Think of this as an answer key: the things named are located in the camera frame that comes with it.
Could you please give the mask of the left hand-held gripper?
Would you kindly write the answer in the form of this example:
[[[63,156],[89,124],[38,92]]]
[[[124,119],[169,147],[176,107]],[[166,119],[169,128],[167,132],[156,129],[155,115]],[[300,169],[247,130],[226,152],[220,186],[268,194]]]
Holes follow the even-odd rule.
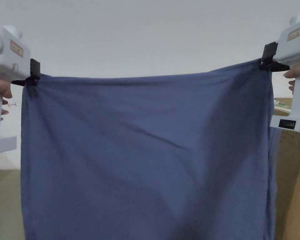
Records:
[[[0,79],[21,87],[36,86],[40,79],[40,62],[31,58],[30,50],[21,38],[22,33],[14,26],[0,24]],[[0,135],[0,153],[16,147],[15,136]]]

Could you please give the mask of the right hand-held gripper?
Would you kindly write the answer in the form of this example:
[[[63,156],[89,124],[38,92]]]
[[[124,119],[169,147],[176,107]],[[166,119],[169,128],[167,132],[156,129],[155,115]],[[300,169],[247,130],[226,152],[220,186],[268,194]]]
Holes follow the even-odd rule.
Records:
[[[259,69],[263,71],[286,72],[300,64],[300,14],[290,19],[279,40],[264,46]],[[271,127],[300,133],[300,77],[296,79],[291,111],[288,116],[272,116]]]

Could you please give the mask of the person's right hand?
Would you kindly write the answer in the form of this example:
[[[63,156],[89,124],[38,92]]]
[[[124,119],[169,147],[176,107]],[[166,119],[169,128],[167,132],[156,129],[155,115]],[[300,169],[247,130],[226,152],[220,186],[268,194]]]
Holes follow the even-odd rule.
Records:
[[[287,79],[296,79],[300,78],[300,65],[296,65],[290,68],[289,71],[285,72],[283,76]]]

